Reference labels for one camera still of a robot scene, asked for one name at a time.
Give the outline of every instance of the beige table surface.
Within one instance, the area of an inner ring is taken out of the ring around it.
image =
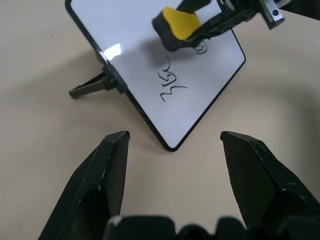
[[[213,231],[241,217],[222,130],[263,140],[320,200],[320,22],[284,13],[234,31],[247,63],[175,153],[125,95],[68,91],[100,73],[63,0],[0,1],[0,239],[35,240],[68,179],[107,134],[129,130],[122,214],[170,215]]]

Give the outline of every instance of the whiteboard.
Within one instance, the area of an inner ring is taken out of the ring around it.
[[[118,71],[162,144],[175,151],[245,62],[232,31],[196,48],[167,51],[152,27],[180,0],[67,0],[106,63]],[[221,10],[197,11],[202,23]]]

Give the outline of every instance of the whiteboard stand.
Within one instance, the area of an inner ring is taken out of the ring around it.
[[[69,91],[70,96],[73,99],[77,99],[86,94],[95,93],[101,90],[109,91],[119,86],[118,80],[113,75],[111,75],[108,71],[105,71],[105,69],[106,67],[102,69],[104,71],[99,75],[90,79],[86,83],[79,85],[74,89],[70,90]]]

